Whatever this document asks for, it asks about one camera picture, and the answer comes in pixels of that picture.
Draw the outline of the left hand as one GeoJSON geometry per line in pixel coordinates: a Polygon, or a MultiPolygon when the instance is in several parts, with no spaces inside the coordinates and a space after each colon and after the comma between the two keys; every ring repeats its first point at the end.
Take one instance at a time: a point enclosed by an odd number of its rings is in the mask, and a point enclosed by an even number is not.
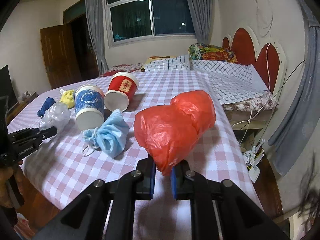
{"type": "Polygon", "coordinates": [[[23,194],[23,172],[21,165],[23,161],[19,161],[13,167],[4,167],[0,170],[0,184],[1,184],[1,206],[6,208],[14,207],[14,202],[10,196],[9,179],[14,176],[19,193],[23,194]]]}

